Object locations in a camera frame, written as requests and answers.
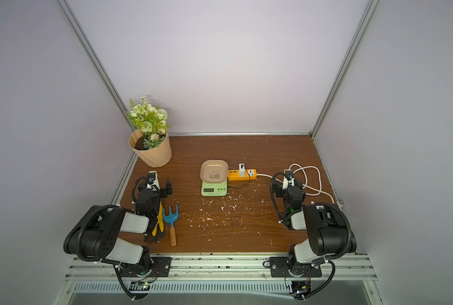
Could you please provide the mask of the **beige panda bowl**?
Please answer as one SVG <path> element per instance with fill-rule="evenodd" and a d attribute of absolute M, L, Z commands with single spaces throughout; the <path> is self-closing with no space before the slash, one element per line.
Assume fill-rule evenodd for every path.
<path fill-rule="evenodd" d="M 200 178 L 206 183 L 223 183 L 228 179 L 229 166 L 224 160 L 207 160 L 201 165 Z"/>

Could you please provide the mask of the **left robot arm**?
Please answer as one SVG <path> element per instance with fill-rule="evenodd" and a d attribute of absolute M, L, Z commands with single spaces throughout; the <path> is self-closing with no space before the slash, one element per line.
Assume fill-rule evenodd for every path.
<path fill-rule="evenodd" d="M 125 241 L 119 235 L 135 233 L 143 235 L 145 241 L 157 242 L 164 236 L 162 199 L 171 194 L 170 180 L 160 187 L 155 171 L 139 177 L 131 191 L 133 208 L 92 206 L 65 238 L 64 252 L 82 261 L 111 264 L 120 276 L 159 274 L 148 247 Z"/>

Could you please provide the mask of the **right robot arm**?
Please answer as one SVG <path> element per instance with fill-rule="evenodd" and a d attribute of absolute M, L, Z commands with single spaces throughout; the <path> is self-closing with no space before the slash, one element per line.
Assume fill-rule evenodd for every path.
<path fill-rule="evenodd" d="M 307 234 L 305 241 L 288 252 L 286 269 L 292 276 L 301 277 L 312 268 L 356 252 L 357 241 L 347 216 L 335 203 L 305 204 L 307 195 L 294 172 L 276 173 L 269 189 L 279 223 Z"/>

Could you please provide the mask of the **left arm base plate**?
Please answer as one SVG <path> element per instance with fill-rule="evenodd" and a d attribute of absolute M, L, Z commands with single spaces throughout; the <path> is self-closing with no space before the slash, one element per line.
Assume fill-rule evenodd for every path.
<path fill-rule="evenodd" d="M 145 277 L 159 277 L 166 278 L 169 276 L 171 270 L 172 258 L 171 257 L 160 257 L 152 256 L 149 262 L 146 262 L 144 266 L 122 264 L 119 271 L 121 277 L 127 278 L 145 278 Z"/>

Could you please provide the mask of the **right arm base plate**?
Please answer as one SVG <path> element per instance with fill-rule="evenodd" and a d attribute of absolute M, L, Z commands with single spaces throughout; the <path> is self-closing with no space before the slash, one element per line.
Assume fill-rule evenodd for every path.
<path fill-rule="evenodd" d="M 295 263 L 288 257 L 270 257 L 263 265 L 270 270 L 271 277 L 273 278 L 322 277 L 320 267 L 315 268 L 310 264 Z"/>

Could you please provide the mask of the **orange power strip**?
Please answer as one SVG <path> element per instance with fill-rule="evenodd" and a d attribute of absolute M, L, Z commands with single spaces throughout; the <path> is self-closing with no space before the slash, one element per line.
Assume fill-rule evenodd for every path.
<path fill-rule="evenodd" d="M 243 181 L 243 180 L 256 180 L 257 171 L 255 169 L 249 170 L 229 170 L 228 181 Z"/>

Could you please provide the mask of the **green electronic scale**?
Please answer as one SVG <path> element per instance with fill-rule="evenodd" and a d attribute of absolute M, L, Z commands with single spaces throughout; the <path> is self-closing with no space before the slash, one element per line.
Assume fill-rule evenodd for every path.
<path fill-rule="evenodd" d="M 226 196 L 228 193 L 228 180 L 223 182 L 203 182 L 201 188 L 202 196 Z"/>

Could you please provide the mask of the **white usb charger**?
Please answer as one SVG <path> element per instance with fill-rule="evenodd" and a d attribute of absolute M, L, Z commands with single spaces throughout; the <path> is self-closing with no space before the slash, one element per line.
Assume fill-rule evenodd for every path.
<path fill-rule="evenodd" d="M 239 177 L 245 177 L 246 176 L 246 166 L 244 163 L 239 164 Z"/>

